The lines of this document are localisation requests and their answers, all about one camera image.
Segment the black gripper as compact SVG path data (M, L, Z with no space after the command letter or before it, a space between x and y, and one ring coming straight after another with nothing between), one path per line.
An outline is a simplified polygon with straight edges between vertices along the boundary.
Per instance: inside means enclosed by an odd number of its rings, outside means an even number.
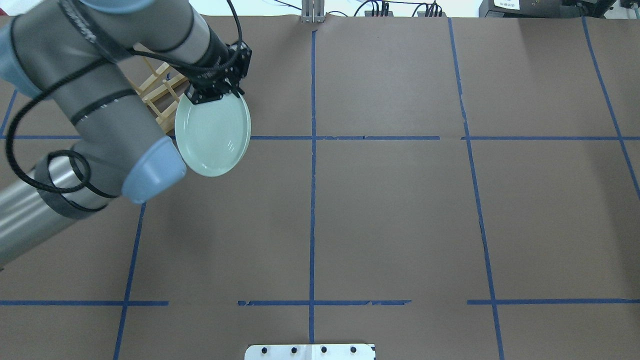
M230 59L213 67L202 67L192 76L192 85L186 89L186 98L193 105L221 100L225 95L244 96L240 82L247 77L252 49L245 42L228 47Z

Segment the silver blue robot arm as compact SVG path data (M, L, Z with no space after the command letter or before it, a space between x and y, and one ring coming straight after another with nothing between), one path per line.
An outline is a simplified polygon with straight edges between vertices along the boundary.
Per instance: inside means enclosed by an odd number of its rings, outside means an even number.
M224 43L187 0L44 0L1 27L1 78L29 98L4 152L17 181L1 191L1 266L124 196L141 204L186 175L186 164L118 63L169 64L189 82L188 105L241 98L252 50ZM53 100L78 132L73 146L29 171L15 154L19 123Z

